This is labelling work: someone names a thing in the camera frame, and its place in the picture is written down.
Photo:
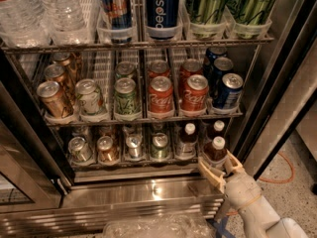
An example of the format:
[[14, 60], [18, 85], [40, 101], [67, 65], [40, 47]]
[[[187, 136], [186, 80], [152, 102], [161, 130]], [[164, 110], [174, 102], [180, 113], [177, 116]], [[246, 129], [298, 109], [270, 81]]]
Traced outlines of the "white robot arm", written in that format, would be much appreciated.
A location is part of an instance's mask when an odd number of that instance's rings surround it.
[[198, 157], [198, 169], [222, 193], [243, 219], [246, 238], [308, 238], [291, 218], [281, 218], [263, 196], [255, 179], [240, 161], [227, 152], [225, 161], [214, 168], [204, 154]]

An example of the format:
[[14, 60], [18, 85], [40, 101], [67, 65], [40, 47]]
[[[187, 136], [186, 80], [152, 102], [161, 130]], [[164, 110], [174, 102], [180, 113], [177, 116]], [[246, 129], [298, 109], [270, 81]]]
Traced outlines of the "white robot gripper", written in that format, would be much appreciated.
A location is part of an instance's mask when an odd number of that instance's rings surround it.
[[284, 238], [281, 218], [263, 196], [257, 182], [244, 172], [240, 161], [227, 152], [224, 172], [210, 167], [203, 159], [198, 160], [198, 170], [211, 185], [220, 192], [226, 192], [231, 206], [243, 219], [247, 238]]

